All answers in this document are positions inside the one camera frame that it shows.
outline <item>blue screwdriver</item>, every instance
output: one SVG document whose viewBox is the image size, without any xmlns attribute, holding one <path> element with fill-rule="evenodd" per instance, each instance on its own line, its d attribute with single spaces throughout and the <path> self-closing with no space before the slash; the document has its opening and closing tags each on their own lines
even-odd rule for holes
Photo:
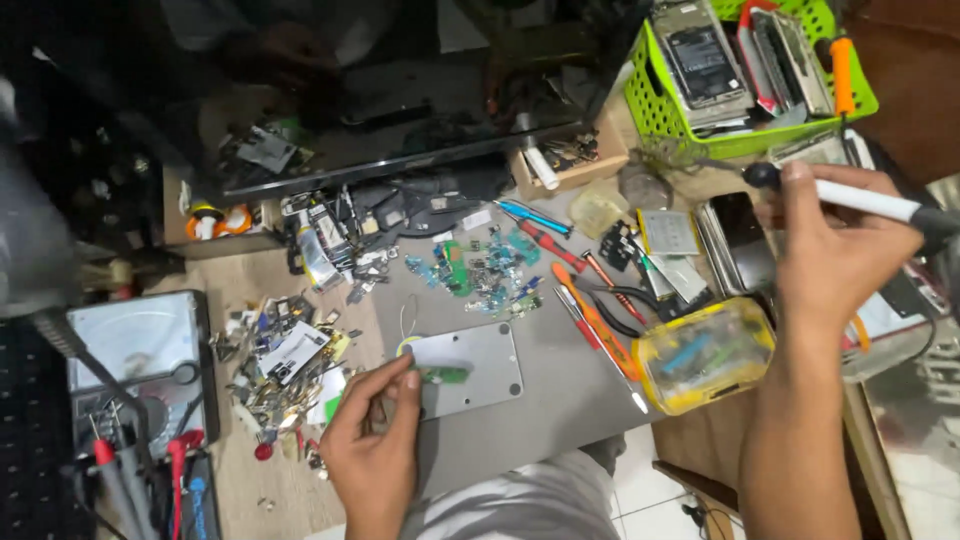
<svg viewBox="0 0 960 540">
<path fill-rule="evenodd" d="M 556 219 L 550 219 L 545 215 L 537 213 L 536 210 L 525 207 L 524 205 L 516 201 L 493 201 L 493 202 L 496 203 L 500 207 L 500 209 L 502 209 L 503 211 L 513 216 L 516 216 L 520 219 L 529 219 L 534 223 L 539 223 L 544 227 L 546 227 L 547 229 L 550 229 L 551 231 L 556 231 L 557 233 L 562 234 L 564 238 L 566 238 L 567 240 L 570 239 L 570 234 L 573 233 L 573 227 L 569 225 L 564 225 L 563 223 L 557 221 Z"/>
</svg>

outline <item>phone screen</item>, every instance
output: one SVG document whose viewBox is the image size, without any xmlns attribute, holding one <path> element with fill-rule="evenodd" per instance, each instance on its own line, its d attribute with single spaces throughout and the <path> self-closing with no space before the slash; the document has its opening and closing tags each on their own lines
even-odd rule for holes
<svg viewBox="0 0 960 540">
<path fill-rule="evenodd" d="M 750 196 L 741 191 L 713 197 L 710 202 L 743 286 L 756 290 L 772 283 L 777 263 L 766 234 L 756 220 Z"/>
</svg>

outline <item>hand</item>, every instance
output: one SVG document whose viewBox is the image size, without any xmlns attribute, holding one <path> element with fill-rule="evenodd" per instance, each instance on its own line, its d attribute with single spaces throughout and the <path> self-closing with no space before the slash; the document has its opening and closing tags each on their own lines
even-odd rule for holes
<svg viewBox="0 0 960 540">
<path fill-rule="evenodd" d="M 404 355 L 350 379 L 320 438 L 320 457 L 347 511 L 347 538 L 396 538 L 413 498 L 420 374 L 407 370 L 412 361 Z M 396 414 L 377 434 L 371 424 L 385 420 L 383 398 L 396 401 Z"/>
<path fill-rule="evenodd" d="M 804 339 L 839 341 L 856 311 L 920 249 L 924 238 L 901 222 L 857 210 L 824 213 L 814 179 L 900 197 L 883 173 L 792 161 L 782 178 L 781 196 L 758 205 L 756 215 L 767 224 L 782 217 L 786 225 L 786 253 L 777 276 L 785 326 L 803 328 Z M 806 335 L 811 330 L 819 335 Z"/>
<path fill-rule="evenodd" d="M 289 21 L 226 37 L 215 58 L 231 77 L 294 92 L 337 70 L 333 51 L 309 28 Z"/>
</svg>

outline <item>pliers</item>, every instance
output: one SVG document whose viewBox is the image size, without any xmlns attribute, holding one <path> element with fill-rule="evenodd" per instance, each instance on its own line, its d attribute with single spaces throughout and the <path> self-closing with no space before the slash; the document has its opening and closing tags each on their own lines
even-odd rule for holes
<svg viewBox="0 0 960 540">
<path fill-rule="evenodd" d="M 647 305 L 650 309 L 655 311 L 657 314 L 660 314 L 660 303 L 657 302 L 657 297 L 644 290 L 636 287 L 621 285 L 600 285 L 589 282 L 583 277 L 576 275 L 571 275 L 570 278 L 573 280 L 574 284 L 576 284 L 577 288 L 586 292 L 591 300 L 593 300 L 593 303 L 596 305 L 597 311 L 600 313 L 600 316 L 603 318 L 604 322 L 610 325 L 610 328 L 622 333 L 623 335 L 626 335 L 627 337 L 637 339 L 642 335 L 642 331 L 635 330 L 633 327 L 630 327 L 617 320 L 617 318 L 613 316 L 613 313 L 610 311 L 610 309 L 607 308 L 603 302 L 600 302 L 600 299 L 596 294 L 597 292 L 609 292 L 611 294 L 622 294 L 624 296 L 636 298 L 643 304 Z"/>
</svg>

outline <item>flat screen monitor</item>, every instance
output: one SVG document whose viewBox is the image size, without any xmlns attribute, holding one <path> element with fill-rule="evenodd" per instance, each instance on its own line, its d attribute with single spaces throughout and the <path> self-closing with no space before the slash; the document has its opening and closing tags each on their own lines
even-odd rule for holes
<svg viewBox="0 0 960 540">
<path fill-rule="evenodd" d="M 526 136 L 588 129 L 652 5 L 42 3 L 55 6 L 61 28 L 32 32 L 41 53 L 126 114 L 201 193 L 224 202 L 301 193 L 500 152 Z M 238 164 L 236 143 L 249 140 L 253 126 L 305 152 L 279 172 Z"/>
</svg>

